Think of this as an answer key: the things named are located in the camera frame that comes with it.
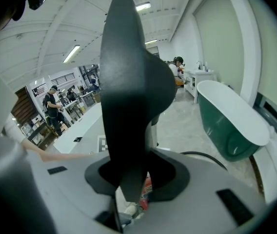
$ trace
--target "fluorescent light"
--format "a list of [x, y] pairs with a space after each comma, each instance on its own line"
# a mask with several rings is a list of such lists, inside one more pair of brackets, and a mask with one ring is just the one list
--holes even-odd
[[64, 63], [66, 63], [66, 62], [70, 59], [70, 57], [71, 57], [79, 48], [80, 48], [80, 45], [76, 45], [76, 46], [73, 48], [73, 50], [69, 53], [69, 55], [66, 57]]
[[136, 9], [137, 9], [137, 11], [140, 11], [140, 10], [148, 9], [150, 7], [151, 7], [150, 2], [145, 2], [145, 3], [141, 3], [141, 4], [137, 5]]
[[156, 40], [147, 41], [147, 42], [145, 42], [145, 44], [153, 43], [153, 42], [156, 42], [156, 41], [157, 41], [157, 39]]

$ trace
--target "floor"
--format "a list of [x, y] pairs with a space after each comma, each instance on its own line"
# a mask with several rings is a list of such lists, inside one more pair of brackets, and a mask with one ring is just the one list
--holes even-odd
[[229, 162], [219, 154], [202, 127], [199, 105], [194, 104], [194, 97], [183, 88], [179, 88], [176, 101], [161, 114], [157, 137], [159, 148], [177, 153], [197, 151], [215, 157], [232, 176], [258, 191], [250, 160]]

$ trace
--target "green bathtub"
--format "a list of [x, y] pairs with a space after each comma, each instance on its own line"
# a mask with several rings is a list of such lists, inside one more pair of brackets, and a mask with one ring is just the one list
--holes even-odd
[[263, 119], [229, 87], [202, 81], [198, 99], [203, 128], [226, 160], [248, 158], [268, 143]]

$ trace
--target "dark shirt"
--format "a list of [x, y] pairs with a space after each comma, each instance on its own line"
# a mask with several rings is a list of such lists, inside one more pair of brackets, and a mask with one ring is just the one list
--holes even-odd
[[76, 99], [75, 99], [75, 93], [73, 93], [72, 91], [69, 91], [69, 92], [67, 93], [67, 98], [68, 98], [70, 101], [76, 100]]
[[45, 103], [46, 103], [46, 108], [47, 108], [47, 113], [49, 117], [54, 118], [57, 116], [57, 108], [56, 107], [49, 107], [47, 105], [47, 102], [50, 101], [52, 104], [56, 105], [54, 95], [51, 94], [46, 94], [45, 95]]
[[99, 87], [96, 86], [96, 79], [95, 78], [91, 79], [91, 83], [93, 84], [93, 87], [94, 87], [95, 90], [99, 89]]

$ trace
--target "black slot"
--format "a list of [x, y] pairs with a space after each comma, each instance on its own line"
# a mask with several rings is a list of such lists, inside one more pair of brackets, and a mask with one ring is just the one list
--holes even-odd
[[247, 209], [247, 207], [231, 190], [226, 189], [218, 191], [217, 195], [220, 197], [225, 207], [231, 213], [233, 219], [238, 224], [238, 226], [253, 218], [254, 215]]
[[60, 173], [60, 172], [66, 171], [66, 170], [67, 170], [66, 167], [64, 167], [64, 166], [59, 166], [59, 167], [55, 167], [55, 168], [48, 169], [47, 172], [48, 172], [50, 175], [53, 175], [53, 174], [57, 174], [57, 173]]

